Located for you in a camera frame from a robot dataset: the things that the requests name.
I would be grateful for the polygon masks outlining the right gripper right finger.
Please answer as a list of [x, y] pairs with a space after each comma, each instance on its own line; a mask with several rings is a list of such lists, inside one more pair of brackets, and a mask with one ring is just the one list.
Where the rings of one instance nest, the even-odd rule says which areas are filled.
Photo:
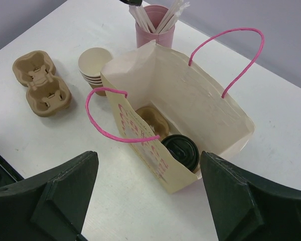
[[301, 191], [202, 152], [200, 167], [218, 240], [301, 240]]

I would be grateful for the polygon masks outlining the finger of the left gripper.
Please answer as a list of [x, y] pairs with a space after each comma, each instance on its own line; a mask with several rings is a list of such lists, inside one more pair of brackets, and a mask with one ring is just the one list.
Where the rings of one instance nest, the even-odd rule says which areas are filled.
[[120, 1], [130, 6], [141, 6], [142, 4], [142, 0], [120, 0]]

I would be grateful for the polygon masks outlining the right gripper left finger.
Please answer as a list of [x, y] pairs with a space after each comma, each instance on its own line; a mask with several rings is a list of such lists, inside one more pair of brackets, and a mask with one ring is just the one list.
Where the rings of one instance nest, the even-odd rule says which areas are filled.
[[83, 224], [98, 165], [97, 153], [86, 151], [0, 187], [0, 240], [85, 240]]

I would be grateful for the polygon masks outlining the stack of brown paper cups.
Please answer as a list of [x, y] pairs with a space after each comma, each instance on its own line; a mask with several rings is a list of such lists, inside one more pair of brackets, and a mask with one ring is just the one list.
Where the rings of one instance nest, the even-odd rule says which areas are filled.
[[112, 59], [113, 55], [100, 47], [87, 49], [79, 56], [79, 71], [92, 89], [103, 87], [100, 71]]

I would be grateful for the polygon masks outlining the pink cream paper gift bag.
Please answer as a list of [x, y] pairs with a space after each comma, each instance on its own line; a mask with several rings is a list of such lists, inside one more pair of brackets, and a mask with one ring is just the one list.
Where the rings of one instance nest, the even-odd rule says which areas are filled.
[[129, 143], [168, 193], [201, 178], [187, 169], [160, 142], [160, 136], [137, 114], [154, 107], [172, 132], [190, 138], [199, 151], [228, 159], [238, 154], [255, 126], [238, 103], [193, 58], [151, 41], [106, 63], [103, 90], [111, 105], [120, 137]]

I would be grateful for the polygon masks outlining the single brown pulp cup carrier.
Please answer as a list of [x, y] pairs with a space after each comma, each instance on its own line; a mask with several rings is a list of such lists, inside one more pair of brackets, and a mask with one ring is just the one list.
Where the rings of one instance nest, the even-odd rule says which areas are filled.
[[145, 106], [136, 110], [136, 113], [150, 126], [155, 135], [160, 136], [160, 141], [169, 135], [169, 124], [157, 109]]

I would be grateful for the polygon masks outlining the single brown paper cup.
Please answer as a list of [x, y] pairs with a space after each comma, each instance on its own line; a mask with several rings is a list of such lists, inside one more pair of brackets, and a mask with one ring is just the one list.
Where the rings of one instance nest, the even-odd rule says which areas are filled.
[[192, 172], [193, 172], [194, 174], [197, 175], [197, 173], [201, 172], [201, 171], [200, 171], [200, 166], [197, 166], [197, 167], [195, 168], [195, 170], [192, 171]]

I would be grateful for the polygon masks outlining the white wrapped straws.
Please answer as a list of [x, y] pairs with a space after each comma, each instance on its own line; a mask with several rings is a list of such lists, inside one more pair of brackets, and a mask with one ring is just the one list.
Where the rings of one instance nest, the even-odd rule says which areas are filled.
[[163, 34], [175, 26], [189, 2], [174, 1], [170, 8], [163, 6], [130, 6], [129, 12], [146, 33]]

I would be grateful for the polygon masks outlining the brown pulp cup carriers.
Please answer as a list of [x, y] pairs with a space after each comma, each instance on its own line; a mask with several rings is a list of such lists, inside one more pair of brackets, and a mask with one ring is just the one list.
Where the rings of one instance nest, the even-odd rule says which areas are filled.
[[34, 114], [50, 117], [70, 106], [72, 94], [56, 75], [56, 66], [47, 52], [32, 51], [13, 63], [17, 81], [27, 88], [26, 99]]

